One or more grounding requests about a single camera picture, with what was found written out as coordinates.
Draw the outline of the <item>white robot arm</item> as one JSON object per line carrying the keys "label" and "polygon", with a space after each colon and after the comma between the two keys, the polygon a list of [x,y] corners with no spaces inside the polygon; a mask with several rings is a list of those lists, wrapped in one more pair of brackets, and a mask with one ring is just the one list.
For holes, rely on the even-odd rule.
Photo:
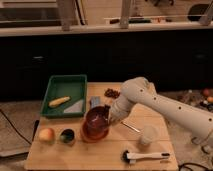
{"label": "white robot arm", "polygon": [[213,147],[213,113],[152,93],[151,83],[144,77],[125,81],[119,97],[112,103],[109,123],[127,118],[136,104],[145,105],[191,131],[202,143]]}

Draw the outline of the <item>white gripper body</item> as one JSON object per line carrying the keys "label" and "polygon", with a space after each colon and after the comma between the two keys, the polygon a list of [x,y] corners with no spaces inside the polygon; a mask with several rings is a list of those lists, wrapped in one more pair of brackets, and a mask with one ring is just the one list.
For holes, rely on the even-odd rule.
{"label": "white gripper body", "polygon": [[115,125],[124,120],[131,112],[131,102],[124,96],[119,96],[109,110],[109,123]]}

